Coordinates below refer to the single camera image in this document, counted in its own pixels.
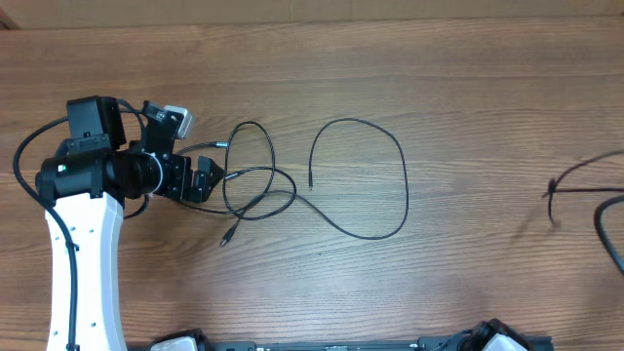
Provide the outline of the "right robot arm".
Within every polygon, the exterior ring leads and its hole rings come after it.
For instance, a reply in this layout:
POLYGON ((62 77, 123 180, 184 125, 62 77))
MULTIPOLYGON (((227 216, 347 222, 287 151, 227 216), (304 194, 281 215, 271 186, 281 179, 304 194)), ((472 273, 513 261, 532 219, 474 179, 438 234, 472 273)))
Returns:
POLYGON ((533 351, 531 343, 498 319, 481 321, 459 343, 458 351, 533 351))

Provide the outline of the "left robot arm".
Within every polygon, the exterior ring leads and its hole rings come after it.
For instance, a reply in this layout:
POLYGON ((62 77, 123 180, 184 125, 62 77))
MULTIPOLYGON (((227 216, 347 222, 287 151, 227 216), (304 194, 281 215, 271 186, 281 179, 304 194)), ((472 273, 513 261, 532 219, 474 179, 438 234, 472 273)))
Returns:
POLYGON ((140 138, 127 141, 125 102, 83 97, 67 103, 70 137, 36 177, 52 242, 50 350, 124 350, 118 243, 128 199, 163 196, 204 203, 224 177, 212 159, 176 155, 194 121, 185 108, 146 102, 140 138))

